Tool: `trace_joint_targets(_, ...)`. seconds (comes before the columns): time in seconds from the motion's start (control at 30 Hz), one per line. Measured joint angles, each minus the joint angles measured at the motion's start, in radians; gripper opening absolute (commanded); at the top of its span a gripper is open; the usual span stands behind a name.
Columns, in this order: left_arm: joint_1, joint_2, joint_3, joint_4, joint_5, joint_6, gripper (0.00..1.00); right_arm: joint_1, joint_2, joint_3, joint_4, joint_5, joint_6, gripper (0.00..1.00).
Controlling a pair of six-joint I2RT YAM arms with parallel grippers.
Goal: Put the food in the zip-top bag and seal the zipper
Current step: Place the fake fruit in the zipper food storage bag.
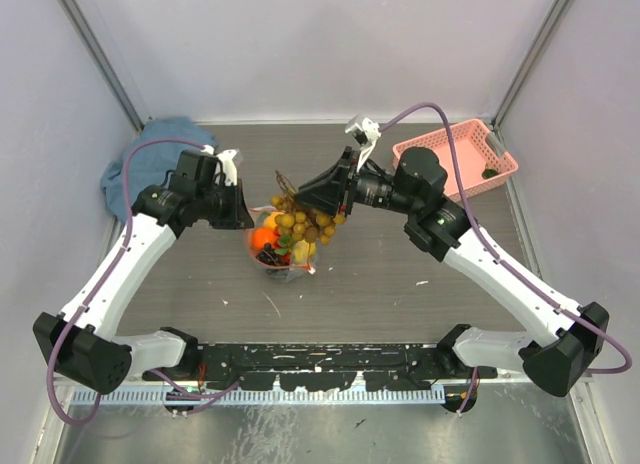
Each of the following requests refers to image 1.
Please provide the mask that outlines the brown longan bunch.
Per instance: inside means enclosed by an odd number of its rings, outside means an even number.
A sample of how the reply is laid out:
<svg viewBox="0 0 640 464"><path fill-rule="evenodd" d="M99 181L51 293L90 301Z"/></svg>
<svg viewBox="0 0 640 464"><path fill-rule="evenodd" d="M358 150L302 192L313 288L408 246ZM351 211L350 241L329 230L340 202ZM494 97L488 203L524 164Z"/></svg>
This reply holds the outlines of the brown longan bunch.
<svg viewBox="0 0 640 464"><path fill-rule="evenodd" d="M327 214L296 204L294 201L296 188L293 184L279 171L275 171L275 177L279 191L271 197L270 204L278 212L274 219L276 230L291 237L295 242L304 241L308 244L319 242L328 245L337 227L346 223L345 213Z"/></svg>

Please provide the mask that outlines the yellow round fruit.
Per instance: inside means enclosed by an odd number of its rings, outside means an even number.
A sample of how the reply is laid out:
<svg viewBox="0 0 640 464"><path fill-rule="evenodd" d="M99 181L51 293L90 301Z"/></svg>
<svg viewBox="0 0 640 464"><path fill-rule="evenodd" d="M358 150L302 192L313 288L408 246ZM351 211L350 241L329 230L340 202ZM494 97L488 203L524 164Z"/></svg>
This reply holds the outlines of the yellow round fruit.
<svg viewBox="0 0 640 464"><path fill-rule="evenodd" d="M317 253L315 243L297 242L291 250L290 261L293 265L308 265Z"/></svg>

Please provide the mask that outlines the orange-yellow peach fruit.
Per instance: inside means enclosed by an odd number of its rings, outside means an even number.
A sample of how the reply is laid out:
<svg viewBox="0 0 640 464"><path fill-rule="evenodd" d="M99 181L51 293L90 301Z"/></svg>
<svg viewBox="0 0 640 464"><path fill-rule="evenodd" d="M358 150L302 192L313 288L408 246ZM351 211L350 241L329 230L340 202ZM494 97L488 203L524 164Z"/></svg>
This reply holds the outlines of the orange-yellow peach fruit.
<svg viewBox="0 0 640 464"><path fill-rule="evenodd" d="M276 230L278 224L276 222L277 218L281 215L280 212L272 212L270 213L263 221L262 226L271 230Z"/></svg>

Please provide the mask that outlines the orange persimmon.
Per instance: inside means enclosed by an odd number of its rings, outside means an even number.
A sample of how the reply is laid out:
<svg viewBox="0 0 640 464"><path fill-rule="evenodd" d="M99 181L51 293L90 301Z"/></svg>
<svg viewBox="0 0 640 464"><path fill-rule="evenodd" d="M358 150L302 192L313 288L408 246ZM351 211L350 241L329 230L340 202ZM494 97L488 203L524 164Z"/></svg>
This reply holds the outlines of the orange persimmon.
<svg viewBox="0 0 640 464"><path fill-rule="evenodd" d="M250 246L254 251L260 251L266 244L274 245L279 236L271 228L259 227L250 233Z"/></svg>

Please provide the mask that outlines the clear zip top bag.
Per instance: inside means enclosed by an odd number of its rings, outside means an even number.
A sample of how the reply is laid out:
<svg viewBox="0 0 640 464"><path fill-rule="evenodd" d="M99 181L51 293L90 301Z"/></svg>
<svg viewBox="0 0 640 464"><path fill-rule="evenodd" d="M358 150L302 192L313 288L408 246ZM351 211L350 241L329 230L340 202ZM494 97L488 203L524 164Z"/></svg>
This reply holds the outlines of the clear zip top bag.
<svg viewBox="0 0 640 464"><path fill-rule="evenodd" d="M254 266L267 276L291 282L317 270L317 248L306 241L295 241L277 232L278 212L272 206L249 209L254 227L245 231L244 243Z"/></svg>

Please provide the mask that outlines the dark grape bunch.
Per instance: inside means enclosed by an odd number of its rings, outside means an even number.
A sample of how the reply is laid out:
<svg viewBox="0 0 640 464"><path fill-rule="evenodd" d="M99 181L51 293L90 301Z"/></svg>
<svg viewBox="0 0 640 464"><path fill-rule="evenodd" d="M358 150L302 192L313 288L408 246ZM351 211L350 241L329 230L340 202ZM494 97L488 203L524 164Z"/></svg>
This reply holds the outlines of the dark grape bunch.
<svg viewBox="0 0 640 464"><path fill-rule="evenodd" d="M256 253L256 259L268 267L287 268L290 265L289 255L278 256L274 252L274 245L270 244L266 244L262 250Z"/></svg>

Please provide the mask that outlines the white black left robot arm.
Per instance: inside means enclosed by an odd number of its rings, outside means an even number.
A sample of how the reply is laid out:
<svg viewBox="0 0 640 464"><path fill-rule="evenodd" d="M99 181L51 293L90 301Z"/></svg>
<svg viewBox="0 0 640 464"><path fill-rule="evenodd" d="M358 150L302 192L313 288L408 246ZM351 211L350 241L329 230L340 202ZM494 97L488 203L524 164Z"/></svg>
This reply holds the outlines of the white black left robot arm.
<svg viewBox="0 0 640 464"><path fill-rule="evenodd" d="M132 206L118 245L57 315L41 314L33 331L54 372L106 395L127 378L166 369L194 377L201 352L195 337L165 327L119 337L120 320L159 258L199 220L218 230L246 230L254 222L238 176L237 149L184 151L166 186L150 185Z"/></svg>

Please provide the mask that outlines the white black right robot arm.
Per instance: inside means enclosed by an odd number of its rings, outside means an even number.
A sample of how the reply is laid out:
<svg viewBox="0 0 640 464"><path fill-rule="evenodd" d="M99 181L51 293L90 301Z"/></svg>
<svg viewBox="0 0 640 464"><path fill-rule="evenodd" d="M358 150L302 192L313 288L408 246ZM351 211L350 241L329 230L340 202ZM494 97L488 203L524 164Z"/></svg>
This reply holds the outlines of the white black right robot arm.
<svg viewBox="0 0 640 464"><path fill-rule="evenodd" d="M438 344L444 374L459 378L472 367L500 368L524 373L550 395L566 396L602 350L608 311L556 292L501 249L445 195L447 177L426 148L405 151L393 174L361 164L358 151L346 148L294 200L330 216L348 215L354 204L405 215L404 231L419 250L474 281L522 325L520 332L456 326Z"/></svg>

